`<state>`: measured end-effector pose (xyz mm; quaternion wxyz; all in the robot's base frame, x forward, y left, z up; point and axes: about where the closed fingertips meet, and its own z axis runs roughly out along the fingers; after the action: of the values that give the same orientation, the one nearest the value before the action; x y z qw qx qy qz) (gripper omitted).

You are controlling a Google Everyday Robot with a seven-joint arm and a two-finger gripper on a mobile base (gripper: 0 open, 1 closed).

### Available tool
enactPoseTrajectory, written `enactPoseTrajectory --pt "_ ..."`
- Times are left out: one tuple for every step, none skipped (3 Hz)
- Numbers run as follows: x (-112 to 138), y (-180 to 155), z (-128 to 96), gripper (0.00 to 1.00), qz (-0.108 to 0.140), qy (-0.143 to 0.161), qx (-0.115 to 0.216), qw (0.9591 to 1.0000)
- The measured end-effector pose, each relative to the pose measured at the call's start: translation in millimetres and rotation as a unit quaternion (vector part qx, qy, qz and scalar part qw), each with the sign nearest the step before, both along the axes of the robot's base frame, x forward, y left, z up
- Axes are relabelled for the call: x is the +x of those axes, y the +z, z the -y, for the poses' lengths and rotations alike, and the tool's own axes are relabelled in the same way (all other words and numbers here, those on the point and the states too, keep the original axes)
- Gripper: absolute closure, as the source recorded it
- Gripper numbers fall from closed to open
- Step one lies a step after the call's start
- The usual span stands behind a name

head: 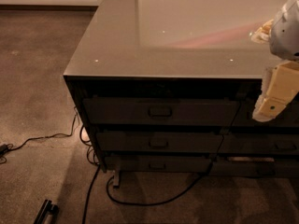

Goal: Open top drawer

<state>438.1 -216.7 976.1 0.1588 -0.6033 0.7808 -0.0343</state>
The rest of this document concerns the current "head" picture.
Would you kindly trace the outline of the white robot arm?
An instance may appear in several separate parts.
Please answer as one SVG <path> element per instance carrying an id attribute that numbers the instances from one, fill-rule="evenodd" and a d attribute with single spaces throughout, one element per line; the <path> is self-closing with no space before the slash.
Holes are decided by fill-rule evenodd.
<path id="1" fill-rule="evenodd" d="M 287 0 L 273 20 L 251 37 L 268 43 L 270 52 L 282 62 L 266 67 L 252 118 L 259 122 L 275 119 L 299 93 L 299 0 Z"/>

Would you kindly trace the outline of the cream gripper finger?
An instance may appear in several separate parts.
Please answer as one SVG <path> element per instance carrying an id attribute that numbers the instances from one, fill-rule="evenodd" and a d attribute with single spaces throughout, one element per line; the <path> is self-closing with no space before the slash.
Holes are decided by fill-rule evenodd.
<path id="1" fill-rule="evenodd" d="M 252 118 L 259 122 L 275 119 L 287 104 L 279 99 L 260 96 L 254 106 Z"/>

